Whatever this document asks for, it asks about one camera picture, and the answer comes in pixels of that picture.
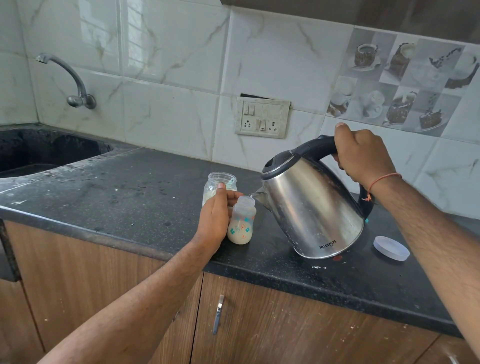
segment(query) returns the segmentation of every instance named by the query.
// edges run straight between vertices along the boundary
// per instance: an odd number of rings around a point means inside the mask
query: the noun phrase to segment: black sink
[[[0,130],[0,178],[50,170],[111,150],[106,143],[57,130]]]

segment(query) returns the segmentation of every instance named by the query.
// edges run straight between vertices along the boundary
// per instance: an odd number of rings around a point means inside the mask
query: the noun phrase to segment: forearm
[[[157,272],[83,323],[44,363],[147,363],[213,255],[194,238]]]
[[[480,357],[480,242],[398,177],[373,194],[392,214],[463,336]]]

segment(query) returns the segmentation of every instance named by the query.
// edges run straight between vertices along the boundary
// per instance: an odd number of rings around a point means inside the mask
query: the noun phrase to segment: kettle spout
[[[258,202],[260,202],[263,206],[265,206],[265,208],[268,210],[268,211],[272,211],[270,209],[270,204],[268,203],[268,195],[267,195],[267,192],[265,192],[264,188],[263,187],[260,187],[257,192],[254,192],[253,194],[250,194],[249,195],[250,197],[253,197],[255,200],[257,200]]]

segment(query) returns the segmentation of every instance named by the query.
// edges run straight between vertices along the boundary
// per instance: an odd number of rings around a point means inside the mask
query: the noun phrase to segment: orange wrist thread
[[[371,184],[370,184],[370,187],[368,188],[367,190],[367,198],[363,198],[362,200],[363,201],[371,201],[372,200],[372,196],[370,195],[370,190],[372,189],[372,186],[374,184],[376,184],[379,180],[381,180],[382,178],[385,178],[385,177],[390,177],[390,176],[398,176],[400,178],[402,178],[402,175],[400,173],[389,173],[389,174],[386,174],[382,177],[379,177],[377,178],[375,181],[373,181]]]

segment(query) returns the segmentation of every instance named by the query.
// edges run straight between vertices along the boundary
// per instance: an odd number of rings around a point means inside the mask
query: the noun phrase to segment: electrical outlet
[[[290,101],[238,97],[235,133],[285,138]]]

